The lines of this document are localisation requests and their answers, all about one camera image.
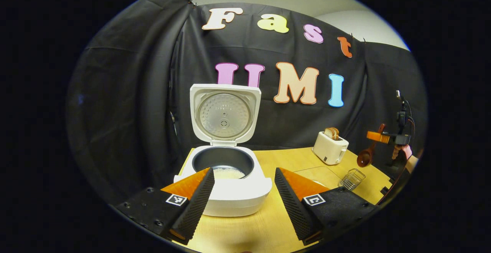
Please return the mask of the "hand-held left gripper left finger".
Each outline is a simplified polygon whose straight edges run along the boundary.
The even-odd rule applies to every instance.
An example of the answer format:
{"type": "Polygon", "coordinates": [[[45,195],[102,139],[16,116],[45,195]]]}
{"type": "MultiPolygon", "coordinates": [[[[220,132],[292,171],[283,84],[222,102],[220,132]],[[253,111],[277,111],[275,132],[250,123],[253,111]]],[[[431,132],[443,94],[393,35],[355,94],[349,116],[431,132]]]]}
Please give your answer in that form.
{"type": "Polygon", "coordinates": [[[215,183],[205,168],[161,189],[147,187],[115,208],[132,222],[170,241],[192,239],[215,183]]]}

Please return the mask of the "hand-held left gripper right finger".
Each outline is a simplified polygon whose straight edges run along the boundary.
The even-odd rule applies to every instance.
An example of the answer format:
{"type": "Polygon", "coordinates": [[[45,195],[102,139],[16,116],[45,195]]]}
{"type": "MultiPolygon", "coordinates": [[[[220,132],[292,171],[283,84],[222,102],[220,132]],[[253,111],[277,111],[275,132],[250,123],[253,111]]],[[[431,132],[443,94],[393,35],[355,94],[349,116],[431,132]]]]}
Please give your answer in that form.
{"type": "Polygon", "coordinates": [[[345,187],[329,189],[284,168],[276,168],[275,185],[304,245],[329,242],[379,211],[345,187]]]}

